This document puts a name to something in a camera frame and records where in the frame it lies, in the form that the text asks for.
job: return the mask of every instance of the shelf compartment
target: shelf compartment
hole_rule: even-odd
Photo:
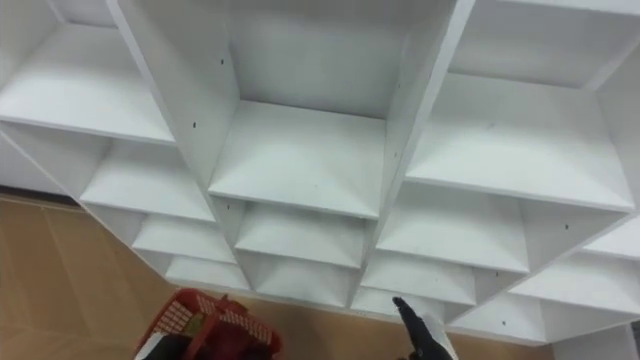
[[[540,301],[516,295],[501,294],[454,320],[449,328],[453,332],[529,346],[547,343]]]
[[[209,192],[374,219],[384,137],[379,119],[241,101]]]
[[[80,197],[83,202],[215,221],[177,149],[114,140]]]
[[[634,320],[634,315],[501,294],[449,324],[449,330],[538,346]]]
[[[0,92],[0,119],[175,142],[117,29],[59,25]]]
[[[336,307],[347,304],[354,273],[344,267],[255,253],[238,256],[258,293]]]
[[[574,338],[600,330],[628,324],[637,315],[573,306],[553,301],[540,301],[545,320],[547,343]]]
[[[550,3],[560,7],[546,6]],[[620,55],[637,44],[640,22],[626,11],[580,9],[596,3],[601,10],[640,8],[627,0],[476,1],[449,70],[597,89],[624,57]]]
[[[584,250],[591,253],[640,261],[640,218],[634,218],[602,236]]]
[[[149,215],[132,247],[235,264],[231,249],[216,224]]]
[[[376,248],[526,273],[526,241],[513,198],[405,183]]]
[[[446,310],[443,302],[366,287],[358,289],[351,309],[390,316],[400,320],[400,314],[391,300],[394,296],[401,296],[419,316],[429,314],[440,322],[444,322]]]
[[[364,221],[316,211],[249,204],[236,248],[360,267]]]
[[[449,74],[407,178],[631,211],[607,134],[591,93]]]
[[[527,279],[509,292],[539,299],[640,314],[640,283],[635,263],[591,254],[574,254]]]
[[[233,264],[173,256],[165,274],[167,280],[192,286],[222,286],[249,290],[242,270]]]
[[[476,304],[472,268],[407,255],[374,254],[361,285],[463,305]]]

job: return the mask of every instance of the red basket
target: red basket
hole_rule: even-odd
[[[197,313],[204,313],[207,318],[181,360],[194,359],[198,350],[216,329],[216,325],[224,331],[222,325],[225,324],[240,326],[251,338],[267,345],[273,354],[272,359],[276,359],[282,349],[280,336],[275,331],[249,315],[247,308],[236,301],[229,300],[227,295],[222,299],[216,299],[195,289],[180,289],[173,294],[153,320],[140,340],[135,354],[153,333],[181,334]]]

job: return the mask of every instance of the shelf panel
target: shelf panel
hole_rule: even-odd
[[[237,249],[360,267],[364,222],[340,215],[251,204]]]
[[[59,26],[0,93],[0,119],[175,142],[116,29]]]
[[[169,281],[188,281],[249,290],[249,283],[236,265],[174,256],[166,272]]]
[[[240,259],[261,294],[338,307],[347,304],[353,274],[345,268],[250,253]]]
[[[636,265],[627,260],[575,254],[509,292],[567,304],[640,314]]]
[[[374,254],[361,285],[458,304],[476,302],[472,268],[407,255]]]
[[[440,322],[444,321],[445,304],[442,302],[364,287],[358,289],[353,299],[351,309],[393,316],[400,319],[400,314],[393,304],[393,301],[391,301],[394,296],[401,296],[419,316],[429,314]]]
[[[450,324],[454,332],[489,333],[498,339],[542,345],[547,342],[540,301],[503,294]]]
[[[214,221],[177,149],[115,140],[81,201]]]
[[[235,264],[236,260],[215,224],[149,215],[133,248]]]
[[[241,101],[209,192],[377,218],[384,137],[382,120]]]
[[[619,228],[585,246],[592,253],[614,256],[634,261],[640,260],[640,218],[631,219]]]
[[[630,211],[607,134],[592,93],[449,74],[407,178]]]
[[[376,248],[527,272],[516,199],[431,185],[402,185]]]

